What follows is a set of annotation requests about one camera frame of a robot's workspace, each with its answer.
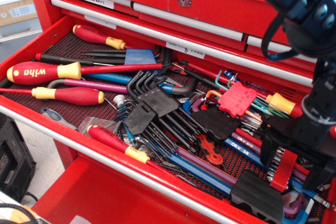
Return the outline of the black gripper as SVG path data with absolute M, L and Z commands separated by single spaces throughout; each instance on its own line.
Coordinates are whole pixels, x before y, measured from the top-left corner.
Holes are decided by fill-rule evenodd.
M 298 118 L 262 116 L 260 161 L 268 168 L 279 147 L 313 163 L 303 189 L 315 190 L 335 177 L 335 59 L 318 60 L 314 85 L 301 103 Z

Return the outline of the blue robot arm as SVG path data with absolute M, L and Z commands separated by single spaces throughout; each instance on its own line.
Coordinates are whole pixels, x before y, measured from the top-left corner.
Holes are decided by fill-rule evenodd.
M 303 99 L 302 116 L 262 117 L 261 161 L 269 166 L 278 147 L 313 164 L 304 189 L 314 190 L 335 176 L 335 0 L 266 0 L 278 11 L 261 43 L 266 59 L 298 54 L 316 58 L 313 88 Z

